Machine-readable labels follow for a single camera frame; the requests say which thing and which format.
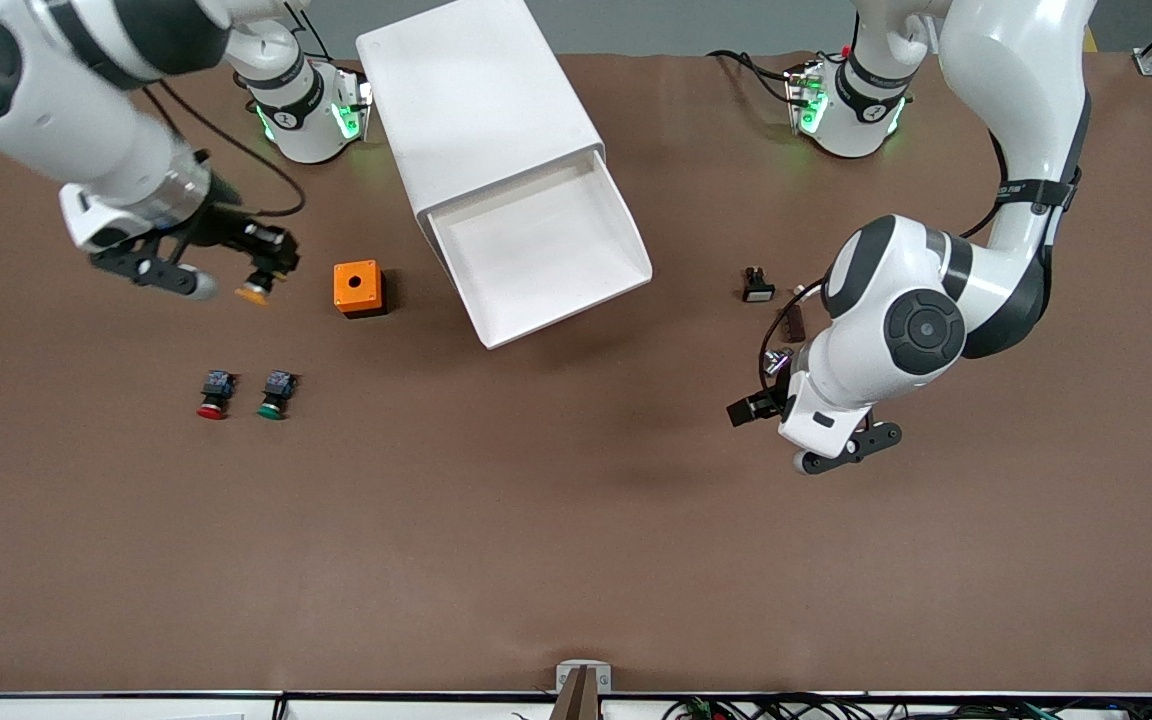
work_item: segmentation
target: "white tray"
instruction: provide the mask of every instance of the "white tray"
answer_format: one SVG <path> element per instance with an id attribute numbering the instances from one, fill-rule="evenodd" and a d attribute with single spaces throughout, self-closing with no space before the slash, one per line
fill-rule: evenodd
<path id="1" fill-rule="evenodd" d="M 602 138 L 522 0 L 358 37 L 417 222 L 499 347 L 652 279 Z"/>

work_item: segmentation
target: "orange box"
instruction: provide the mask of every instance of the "orange box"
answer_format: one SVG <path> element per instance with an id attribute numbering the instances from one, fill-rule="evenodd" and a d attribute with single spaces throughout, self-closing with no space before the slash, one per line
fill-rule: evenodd
<path id="1" fill-rule="evenodd" d="M 374 318 L 388 313 L 385 274 L 376 260 L 340 263 L 332 279 L 335 306 L 346 318 Z"/>

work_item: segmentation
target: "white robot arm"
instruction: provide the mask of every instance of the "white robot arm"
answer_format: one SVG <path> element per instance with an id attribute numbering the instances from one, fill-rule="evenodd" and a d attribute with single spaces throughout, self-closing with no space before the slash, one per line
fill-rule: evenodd
<path id="1" fill-rule="evenodd" d="M 206 300 L 215 282 L 180 255 L 185 245 L 229 247 L 252 258 L 241 295 L 256 301 L 296 268 L 291 236 L 233 209 L 238 196 L 206 156 L 126 94 L 228 58 L 259 86 L 257 100 L 297 106 L 296 122 L 278 132 L 285 154 L 328 159 L 353 139 L 338 119 L 348 122 L 357 91 L 334 69 L 316 70 L 287 29 L 265 22 L 283 12 L 273 0 L 0 0 L 0 151 L 65 183 L 65 222 L 97 268 Z M 253 41 L 260 32 L 265 41 Z M 165 237 L 177 241 L 166 259 L 157 255 Z"/>
<path id="2" fill-rule="evenodd" d="M 814 139 L 842 156 L 878 147 L 888 123 L 886 118 L 865 123 L 864 108 L 899 108 L 890 99 L 904 92 L 925 54 L 923 41 L 910 40 L 922 24 L 910 22 L 908 13 L 947 6 L 946 81 L 986 122 L 1005 165 L 990 241 L 973 245 L 896 215 L 865 225 L 842 247 L 824 281 L 820 295 L 832 325 L 781 370 L 780 396 L 772 391 L 733 406 L 733 424 L 780 415 L 781 437 L 805 450 L 797 458 L 799 470 L 829 469 L 863 457 L 855 432 L 877 402 L 932 382 L 960 356 L 984 357 L 1024 340 L 1046 310 L 1052 243 L 1078 182 L 1091 113 L 1082 38 L 1094 3 L 856 0 L 859 37 L 846 67 L 824 70 L 828 105 L 818 109 L 828 109 L 814 119 Z M 877 13 L 879 5 L 890 12 Z M 867 22 L 867 15 L 878 20 Z M 878 22 L 886 31 L 874 29 Z M 861 94 L 855 58 L 863 63 L 861 76 L 870 77 Z M 905 85 L 886 82 L 901 73 Z M 828 97 L 828 88 L 843 86 L 850 90 L 841 92 L 847 100 Z M 878 97 L 879 88 L 892 94 Z"/>

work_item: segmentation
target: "green led light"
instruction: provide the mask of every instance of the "green led light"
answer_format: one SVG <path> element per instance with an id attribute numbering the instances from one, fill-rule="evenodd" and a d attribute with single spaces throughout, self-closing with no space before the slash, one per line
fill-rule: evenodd
<path id="1" fill-rule="evenodd" d="M 817 131 L 817 128 L 820 127 L 820 118 L 828 107 L 829 97 L 823 91 L 818 91 L 814 99 L 808 103 L 806 108 L 803 109 L 803 132 Z"/>
<path id="2" fill-rule="evenodd" d="M 270 120 L 265 118 L 265 111 L 260 109 L 260 105 L 256 106 L 256 116 L 260 119 L 260 124 L 265 126 L 265 137 L 268 137 L 270 142 L 274 142 L 274 131 L 270 129 Z"/>
<path id="3" fill-rule="evenodd" d="M 890 135 L 892 132 L 896 131 L 896 123 L 900 122 L 900 112 L 904 108 L 905 108 L 905 99 L 904 97 L 901 97 L 900 104 L 897 104 L 896 108 L 892 111 L 892 123 L 890 126 L 887 126 L 887 135 Z"/>
<path id="4" fill-rule="evenodd" d="M 356 119 L 358 114 L 355 111 L 340 108 L 339 105 L 333 104 L 332 113 L 340 126 L 340 135 L 343 135 L 347 141 L 358 137 L 358 120 Z"/>

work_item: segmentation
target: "brown table surface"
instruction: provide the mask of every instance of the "brown table surface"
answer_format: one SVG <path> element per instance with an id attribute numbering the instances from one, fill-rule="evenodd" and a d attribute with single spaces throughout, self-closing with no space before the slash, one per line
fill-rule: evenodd
<path id="1" fill-rule="evenodd" d="M 1152 79 L 1087 56 L 1032 336 L 879 406 L 895 450 L 804 478 L 723 414 L 776 311 L 741 270 L 808 282 L 884 213 L 961 232 L 995 191 L 984 127 L 929 63 L 844 161 L 730 63 L 562 61 L 655 279 L 494 351 L 382 142 L 293 168 L 303 262 L 270 309 L 93 272 L 54 184 L 0 156 L 0 691 L 526 689 L 573 655 L 621 689 L 1152 691 Z M 257 142 L 228 76 L 179 90 Z M 399 306 L 349 323 L 332 265 L 362 258 Z M 242 374 L 221 423 L 194 414 L 212 367 Z M 274 367 L 303 374 L 285 423 L 253 414 Z"/>

